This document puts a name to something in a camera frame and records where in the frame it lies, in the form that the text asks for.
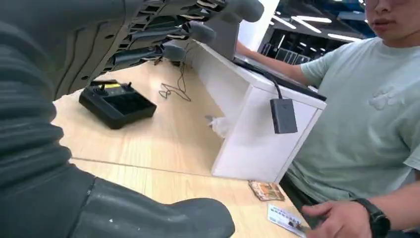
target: black remote controller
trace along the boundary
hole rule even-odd
[[[79,103],[111,129],[151,118],[157,108],[132,88],[131,82],[120,84],[116,80],[93,81],[80,94]]]

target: ceiling light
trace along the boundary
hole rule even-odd
[[[329,37],[345,40],[345,41],[361,41],[359,38],[349,37],[349,36],[342,36],[342,35],[336,35],[336,34],[328,34]]]
[[[285,20],[281,19],[280,17],[278,17],[278,16],[276,16],[276,15],[274,15],[274,16],[273,16],[273,18],[274,18],[274,20],[279,21],[279,22],[281,22],[281,23],[285,24],[286,26],[288,26],[288,27],[292,28],[293,30],[294,30],[294,29],[296,29],[296,26],[294,26],[294,25],[290,24],[289,22],[287,22],[287,21],[285,21]]]
[[[278,47],[277,47],[278,49],[280,48],[281,44],[283,44],[284,37],[286,37],[286,35],[283,35],[283,37],[281,38],[280,43],[278,44]]]
[[[332,21],[326,17],[313,17],[313,16],[297,16],[299,19],[304,21],[316,21],[316,22],[324,22],[324,23],[331,23]]]
[[[295,21],[297,21],[297,22],[299,22],[299,23],[301,23],[302,25],[308,27],[309,29],[311,29],[311,30],[313,30],[313,31],[315,31],[317,33],[321,33],[321,31],[318,28],[315,28],[312,25],[307,24],[306,22],[302,21],[301,19],[299,19],[299,18],[297,18],[295,16],[292,16],[292,19],[295,20]]]

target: mouth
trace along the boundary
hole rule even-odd
[[[395,21],[388,20],[388,19],[377,19],[373,21],[373,28],[376,30],[387,30],[389,27],[391,27],[393,24],[395,24]]]

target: cable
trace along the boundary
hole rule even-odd
[[[187,45],[185,46],[184,50],[186,50],[188,48],[188,46],[190,45],[191,41],[189,41],[187,43]],[[187,54],[193,49],[195,48],[191,47],[189,50],[186,51],[184,59],[181,63],[180,66],[180,73],[181,75],[179,76],[178,80],[177,80],[177,87],[171,86],[169,84],[165,84],[162,83],[160,84],[161,87],[163,87],[165,90],[159,90],[159,94],[167,99],[169,97],[169,95],[171,95],[172,93],[177,94],[180,98],[184,99],[187,102],[192,102],[191,98],[187,95],[187,87],[186,87],[186,83],[185,83],[185,78],[184,78],[184,71],[185,71],[185,66],[186,66],[186,59],[187,59]]]
[[[281,91],[280,91],[280,86],[278,85],[277,81],[275,80],[275,78],[273,77],[273,75],[271,75],[270,73],[264,73],[264,76],[270,80],[271,82],[274,83],[274,86],[277,90],[277,94],[278,94],[278,98],[279,99],[283,99],[283,96],[281,95]]]

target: wooden tabletop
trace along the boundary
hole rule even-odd
[[[62,97],[54,103],[57,117],[53,121],[64,130],[61,144],[71,149],[74,158],[210,176],[223,141],[208,127],[205,116],[223,114],[192,70],[185,71],[192,102],[175,94],[161,97],[160,84],[176,85],[179,76],[179,68],[164,61],[100,77],[132,82],[138,92],[157,104],[153,118],[120,130],[109,129],[81,106],[80,91]]]
[[[303,220],[292,202],[260,202],[246,181],[158,171],[73,159],[72,163],[96,176],[128,187],[158,202],[208,197],[222,202],[232,215],[234,238],[296,238],[267,219],[267,205],[285,209]]]

